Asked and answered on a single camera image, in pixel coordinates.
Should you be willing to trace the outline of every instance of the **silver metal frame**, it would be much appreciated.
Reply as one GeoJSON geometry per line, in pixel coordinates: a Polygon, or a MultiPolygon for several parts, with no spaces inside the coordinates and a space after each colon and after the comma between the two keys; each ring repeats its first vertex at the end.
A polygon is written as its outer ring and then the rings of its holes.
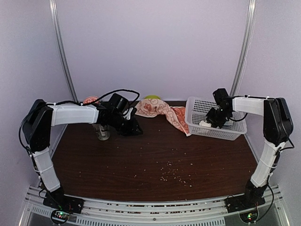
{"type": "MultiPolygon", "coordinates": [[[[43,206],[43,198],[39,197],[40,188],[30,187],[24,202],[24,211],[21,213],[19,226],[26,226],[30,219],[30,213],[49,217],[52,209],[43,206]]],[[[285,214],[283,198],[278,186],[273,187],[275,195],[274,203],[282,226],[289,226],[285,214]]],[[[72,214],[71,224],[75,225],[127,225],[127,226],[192,226],[210,225],[206,222],[220,222],[224,225],[224,217],[236,215],[238,212],[228,213],[225,207],[225,197],[212,199],[180,201],[180,202],[119,202],[100,199],[84,199],[84,207],[81,214],[72,214]]],[[[268,189],[264,193],[266,203],[269,206],[272,195],[268,189]]]]}
{"type": "Polygon", "coordinates": [[[60,52],[60,59],[61,59],[62,65],[63,65],[68,88],[72,95],[73,100],[78,102],[78,98],[77,98],[75,88],[74,88],[74,85],[73,85],[73,82],[71,79],[69,67],[67,64],[67,58],[66,58],[66,54],[65,54],[65,50],[64,50],[64,46],[63,46],[63,39],[62,39],[57,9],[56,9],[56,0],[49,0],[49,4],[50,4],[50,11],[51,11],[53,24],[55,27],[56,40],[57,40],[57,44],[58,44],[58,48],[59,48],[59,52],[60,52]]]}
{"type": "Polygon", "coordinates": [[[236,96],[238,94],[238,91],[240,88],[242,76],[243,76],[244,69],[246,66],[246,54],[247,54],[249,46],[250,46],[250,39],[252,37],[252,32],[253,32],[255,10],[256,10],[256,0],[250,0],[248,15],[247,15],[247,19],[246,19],[246,30],[245,30],[244,40],[243,40],[243,44],[241,47],[239,61],[238,61],[234,81],[232,84],[230,96],[236,96]]]}

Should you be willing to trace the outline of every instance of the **brown tabletop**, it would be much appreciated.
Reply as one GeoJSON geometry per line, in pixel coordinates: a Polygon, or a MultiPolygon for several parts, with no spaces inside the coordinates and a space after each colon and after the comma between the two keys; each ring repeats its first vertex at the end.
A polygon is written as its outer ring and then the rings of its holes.
{"type": "Polygon", "coordinates": [[[165,116],[137,116],[144,134],[111,131],[97,139],[92,125],[68,125],[53,157],[67,194],[119,201],[178,201],[244,192],[256,168],[244,138],[185,134],[165,116]]]}

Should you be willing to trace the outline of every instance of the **white wall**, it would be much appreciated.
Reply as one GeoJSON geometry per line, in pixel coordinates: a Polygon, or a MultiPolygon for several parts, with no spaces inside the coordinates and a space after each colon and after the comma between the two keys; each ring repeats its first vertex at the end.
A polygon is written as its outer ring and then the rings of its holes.
{"type": "Polygon", "coordinates": [[[57,10],[79,100],[120,88],[212,99],[231,89],[248,1],[64,0],[57,10]]]}
{"type": "MultiPolygon", "coordinates": [[[[0,1],[0,225],[16,225],[28,186],[38,180],[18,141],[34,100],[70,99],[48,0],[0,1]]],[[[54,128],[54,141],[62,127],[54,128]]]]}
{"type": "MultiPolygon", "coordinates": [[[[293,225],[300,225],[301,214],[301,1],[259,0],[252,46],[240,94],[284,97],[289,106],[296,148],[282,154],[272,177],[279,184],[293,225]]],[[[263,148],[260,117],[247,117],[248,135],[256,155],[263,148]]]]}

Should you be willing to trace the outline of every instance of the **orange patterned towel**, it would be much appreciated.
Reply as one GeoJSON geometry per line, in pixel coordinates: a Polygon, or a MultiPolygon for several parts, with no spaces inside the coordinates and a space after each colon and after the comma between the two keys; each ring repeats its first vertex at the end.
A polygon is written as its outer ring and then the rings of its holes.
{"type": "Polygon", "coordinates": [[[144,99],[136,105],[136,115],[153,118],[158,114],[165,115],[167,120],[178,130],[190,136],[188,125],[185,123],[185,107],[170,107],[160,99],[144,99]]]}

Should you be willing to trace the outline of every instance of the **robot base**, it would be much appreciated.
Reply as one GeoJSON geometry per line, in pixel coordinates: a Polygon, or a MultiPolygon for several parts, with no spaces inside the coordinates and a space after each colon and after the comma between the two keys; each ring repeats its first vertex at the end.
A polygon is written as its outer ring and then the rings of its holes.
{"type": "MultiPolygon", "coordinates": [[[[62,206],[62,211],[65,212],[71,212],[71,213],[81,213],[81,210],[84,206],[84,200],[69,196],[63,196],[63,203],[65,203],[64,206],[62,206]]],[[[43,205],[49,206],[54,209],[59,209],[57,203],[54,202],[54,200],[46,193],[45,199],[43,201],[43,205]]]]}
{"type": "MultiPolygon", "coordinates": [[[[243,210],[247,210],[247,209],[255,207],[255,205],[245,206],[243,204],[245,200],[246,200],[245,195],[240,195],[240,196],[235,196],[235,197],[230,197],[230,198],[225,199],[228,213],[243,211],[243,210]]],[[[263,204],[265,204],[264,198],[258,199],[258,206],[263,205],[263,204]]]]}

